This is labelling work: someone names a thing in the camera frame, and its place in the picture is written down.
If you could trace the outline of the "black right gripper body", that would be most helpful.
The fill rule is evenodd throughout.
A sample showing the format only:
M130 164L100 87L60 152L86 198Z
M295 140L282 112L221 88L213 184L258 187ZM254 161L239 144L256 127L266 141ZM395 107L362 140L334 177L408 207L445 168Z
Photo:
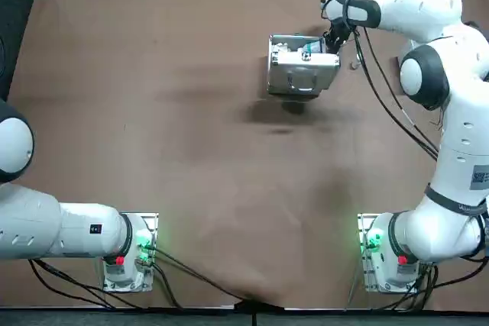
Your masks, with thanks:
M330 39L348 39L352 33L352 29L343 21L332 21L329 28Z

